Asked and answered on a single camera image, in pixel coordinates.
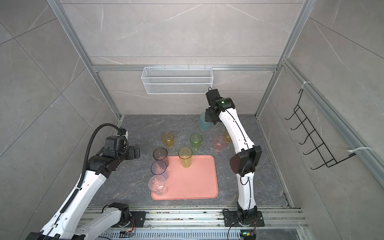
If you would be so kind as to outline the teal tall glass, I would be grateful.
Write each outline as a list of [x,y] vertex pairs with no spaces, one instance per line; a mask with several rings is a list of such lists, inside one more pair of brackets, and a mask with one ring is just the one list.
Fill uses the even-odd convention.
[[207,131],[213,125],[211,122],[205,120],[206,113],[202,113],[199,118],[199,127],[202,131]]

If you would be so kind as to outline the amber tall glass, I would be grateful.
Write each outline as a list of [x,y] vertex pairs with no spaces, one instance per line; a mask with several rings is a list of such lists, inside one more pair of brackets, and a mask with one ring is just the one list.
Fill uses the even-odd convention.
[[228,143],[228,144],[232,143],[231,136],[227,130],[225,130],[225,132],[224,132],[224,137],[225,137],[226,143]]

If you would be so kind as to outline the green short glass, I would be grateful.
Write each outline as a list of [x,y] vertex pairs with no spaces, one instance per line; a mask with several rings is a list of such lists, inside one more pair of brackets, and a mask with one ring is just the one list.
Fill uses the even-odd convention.
[[203,137],[201,134],[194,133],[190,136],[190,143],[194,150],[198,150],[201,147],[202,141]]

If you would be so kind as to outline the dark grey tall glass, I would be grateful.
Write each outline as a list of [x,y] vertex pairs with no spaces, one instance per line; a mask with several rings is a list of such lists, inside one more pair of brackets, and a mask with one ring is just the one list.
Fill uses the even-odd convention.
[[156,161],[165,162],[166,166],[169,166],[168,151],[166,148],[157,148],[153,151],[153,157]]

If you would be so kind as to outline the blue tall glass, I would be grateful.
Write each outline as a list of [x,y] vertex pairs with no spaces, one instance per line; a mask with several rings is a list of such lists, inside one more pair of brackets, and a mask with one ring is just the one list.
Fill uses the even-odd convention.
[[161,176],[166,181],[169,178],[169,174],[167,172],[167,164],[164,161],[156,161],[151,165],[151,172],[155,176]]

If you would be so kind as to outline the yellow short glass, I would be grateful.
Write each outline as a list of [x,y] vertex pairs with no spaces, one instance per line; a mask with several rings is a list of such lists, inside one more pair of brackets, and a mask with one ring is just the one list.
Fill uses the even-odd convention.
[[162,134],[162,141],[167,148],[172,148],[174,146],[174,139],[175,136],[172,132]]

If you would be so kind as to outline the clear short glass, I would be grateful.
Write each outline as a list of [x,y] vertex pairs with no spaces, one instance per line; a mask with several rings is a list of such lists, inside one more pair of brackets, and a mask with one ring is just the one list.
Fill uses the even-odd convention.
[[167,193],[167,185],[164,177],[155,175],[150,178],[148,187],[153,194],[162,196]]

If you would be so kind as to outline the green tall glass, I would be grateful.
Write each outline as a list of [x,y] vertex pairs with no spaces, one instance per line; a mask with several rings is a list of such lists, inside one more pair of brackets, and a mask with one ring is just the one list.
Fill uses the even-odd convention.
[[182,147],[178,151],[178,156],[184,168],[189,168],[192,164],[193,151],[189,147]]

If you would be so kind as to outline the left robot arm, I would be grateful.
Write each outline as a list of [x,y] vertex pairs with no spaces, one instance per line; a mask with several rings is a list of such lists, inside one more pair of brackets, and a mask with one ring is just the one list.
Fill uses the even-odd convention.
[[129,146],[127,135],[107,137],[105,147],[87,159],[86,171],[61,208],[39,232],[31,232],[28,240],[95,240],[112,226],[126,227],[133,223],[129,206],[121,203],[107,205],[93,220],[80,226],[79,222],[92,198],[107,178],[124,160],[133,160],[140,151]]

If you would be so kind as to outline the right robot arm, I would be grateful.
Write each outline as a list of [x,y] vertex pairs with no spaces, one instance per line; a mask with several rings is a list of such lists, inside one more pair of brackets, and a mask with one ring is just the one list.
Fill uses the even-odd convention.
[[238,181],[239,198],[237,202],[237,222],[249,225],[257,218],[258,208],[254,195],[254,176],[262,148],[256,146],[244,129],[235,104],[231,98],[223,98],[217,89],[208,88],[206,93],[209,107],[205,121],[224,124],[235,148],[230,158],[230,167]]

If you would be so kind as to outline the pink plastic tray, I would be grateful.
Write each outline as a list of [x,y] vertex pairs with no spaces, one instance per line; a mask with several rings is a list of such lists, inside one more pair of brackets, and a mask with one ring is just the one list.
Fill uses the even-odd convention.
[[211,155],[192,156],[188,168],[182,166],[178,156],[169,156],[167,172],[166,192],[151,193],[156,201],[214,199],[219,194],[215,159]]

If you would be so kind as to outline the pink short glass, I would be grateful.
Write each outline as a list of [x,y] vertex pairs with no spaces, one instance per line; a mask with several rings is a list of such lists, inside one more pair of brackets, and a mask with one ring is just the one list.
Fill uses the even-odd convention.
[[221,152],[226,145],[226,138],[224,136],[215,136],[213,138],[214,150]]

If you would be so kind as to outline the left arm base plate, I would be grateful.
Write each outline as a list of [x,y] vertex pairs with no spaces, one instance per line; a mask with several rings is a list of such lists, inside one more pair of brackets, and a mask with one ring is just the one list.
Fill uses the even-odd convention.
[[137,212],[123,212],[121,219],[117,224],[113,225],[114,228],[132,228],[135,225],[135,228],[143,228],[147,212],[137,211]]

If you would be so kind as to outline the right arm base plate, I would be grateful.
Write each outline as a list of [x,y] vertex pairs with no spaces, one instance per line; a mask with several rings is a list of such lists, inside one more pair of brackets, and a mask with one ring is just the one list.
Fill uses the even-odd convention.
[[249,210],[244,212],[241,209],[236,211],[222,210],[226,227],[264,227],[265,222],[262,212]]

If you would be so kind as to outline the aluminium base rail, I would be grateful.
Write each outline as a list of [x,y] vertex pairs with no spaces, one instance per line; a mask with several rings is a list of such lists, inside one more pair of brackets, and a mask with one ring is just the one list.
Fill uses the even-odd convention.
[[[263,230],[297,232],[300,240],[313,239],[303,213],[298,209],[262,209],[264,227],[226,227],[220,209],[132,209],[145,211],[143,228],[110,227],[99,237],[104,239],[249,239]],[[87,209],[79,225],[96,218],[102,210]]]

